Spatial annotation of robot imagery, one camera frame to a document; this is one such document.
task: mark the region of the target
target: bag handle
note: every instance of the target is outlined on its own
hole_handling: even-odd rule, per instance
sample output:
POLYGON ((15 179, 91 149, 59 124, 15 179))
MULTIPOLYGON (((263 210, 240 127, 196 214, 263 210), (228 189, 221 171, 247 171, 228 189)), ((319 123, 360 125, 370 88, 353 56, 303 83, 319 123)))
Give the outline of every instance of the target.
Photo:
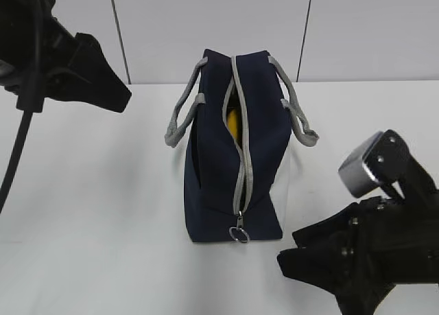
POLYGON ((207 60, 208 58, 206 57, 201 59, 199 63, 197 63, 185 91, 183 92, 181 98, 177 101, 174 111, 172 112, 171 121, 169 122, 165 135, 165 143, 172 148, 175 148, 185 135, 187 127, 191 124, 193 118, 195 117, 198 105, 206 103, 204 93, 198 93, 195 97, 195 100, 193 101, 191 108, 189 109, 189 112, 187 113, 185 120, 180 126, 178 126, 177 118, 180 114, 181 108, 191 94, 191 91, 197 81, 198 75, 200 74, 201 68, 207 63, 207 60))
POLYGON ((299 101, 297 100, 297 94, 294 90, 293 83, 288 78, 287 74, 283 70, 282 66, 279 64, 279 62, 276 61, 275 58, 272 56, 268 56, 268 62, 271 63, 274 68, 276 69, 277 74, 282 79, 282 81, 285 83, 285 86, 288 89, 289 93, 289 102, 286 99, 282 99, 282 105, 283 108, 287 109, 289 111, 289 114, 291 115, 291 121, 292 121, 292 128, 293 133, 296 136, 297 140, 299 142, 307 147, 314 147, 317 144, 317 140, 319 139, 318 134, 311 130, 309 128, 308 119, 305 116, 305 114, 302 111, 302 108, 300 107, 299 101), (298 119, 302 123, 303 132, 300 129, 298 119))

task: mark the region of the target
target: black cable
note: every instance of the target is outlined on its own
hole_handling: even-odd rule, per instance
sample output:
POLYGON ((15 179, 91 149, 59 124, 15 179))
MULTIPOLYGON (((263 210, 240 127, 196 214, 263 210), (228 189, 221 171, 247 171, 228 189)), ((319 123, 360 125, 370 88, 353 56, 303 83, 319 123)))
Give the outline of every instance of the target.
MULTIPOLYGON (((40 0, 31 0, 32 13, 34 17, 34 73, 38 73, 41 69, 41 52, 43 48, 43 9, 40 0)), ((16 169, 19 166, 21 154, 29 131, 30 122, 33 112, 25 111, 21 118, 19 131, 17 132, 14 147, 6 169, 5 177, 0 187, 0 213, 3 210, 9 191, 14 182, 16 169)))
POLYGON ((21 118, 19 131, 17 132, 14 148, 12 149, 11 157, 9 160, 8 168, 6 170, 5 177, 0 188, 0 213, 3 210, 6 199, 8 198, 9 191, 14 181, 16 169, 19 166, 21 153, 25 145, 27 131, 29 130, 30 122, 32 120, 33 113, 24 112, 21 118))

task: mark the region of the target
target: metal ring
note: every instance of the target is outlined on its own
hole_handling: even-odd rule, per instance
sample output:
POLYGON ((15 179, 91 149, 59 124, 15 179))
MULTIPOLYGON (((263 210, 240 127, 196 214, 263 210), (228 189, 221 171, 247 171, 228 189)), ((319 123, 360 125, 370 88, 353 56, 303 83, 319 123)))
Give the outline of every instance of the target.
POLYGON ((242 243, 242 244, 247 244, 247 243, 250 241, 250 236, 249 236, 249 234, 248 234, 245 230, 243 230, 242 228, 238 228, 238 227, 230 227, 230 228, 228 229, 228 233, 230 234, 230 236, 231 236, 236 242, 239 242, 239 243, 242 243), (236 238, 236 236, 235 236, 235 234, 234 234, 234 231, 239 231, 239 232, 243 233, 243 235, 246 236, 246 240, 240 240, 239 238, 236 238))

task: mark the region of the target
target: white wall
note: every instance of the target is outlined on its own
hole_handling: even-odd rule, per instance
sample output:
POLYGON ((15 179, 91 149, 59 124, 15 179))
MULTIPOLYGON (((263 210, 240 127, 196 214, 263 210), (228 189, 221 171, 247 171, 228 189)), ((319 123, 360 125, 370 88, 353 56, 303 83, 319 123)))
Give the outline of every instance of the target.
MULTIPOLYGON (((57 0, 71 32, 94 34, 127 82, 110 0, 57 0)), ((312 0, 300 81, 439 78, 438 0, 312 0)), ((115 0, 131 80, 186 82, 210 47, 267 49, 296 79, 309 0, 115 0)))
POLYGON ((300 81, 439 78, 439 0, 312 0, 300 81))
POLYGON ((134 83, 187 82, 205 48, 267 49, 296 77, 308 0, 116 0, 134 83))

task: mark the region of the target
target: navy blue bag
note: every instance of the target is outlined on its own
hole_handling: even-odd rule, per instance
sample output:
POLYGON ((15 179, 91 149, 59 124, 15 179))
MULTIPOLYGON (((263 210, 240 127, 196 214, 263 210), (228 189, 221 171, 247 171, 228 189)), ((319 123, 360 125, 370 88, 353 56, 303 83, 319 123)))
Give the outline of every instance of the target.
POLYGON ((176 147, 191 122, 185 217, 192 241, 281 239, 270 190, 291 130, 309 147, 316 144, 318 135, 309 128, 279 63, 267 51, 229 58, 207 49, 173 111, 166 144, 176 147), (199 93, 186 119, 177 126, 178 114, 200 72, 199 93), (288 88, 289 102, 283 97, 278 75, 288 88), (240 144, 226 122, 232 97, 239 102, 240 144))

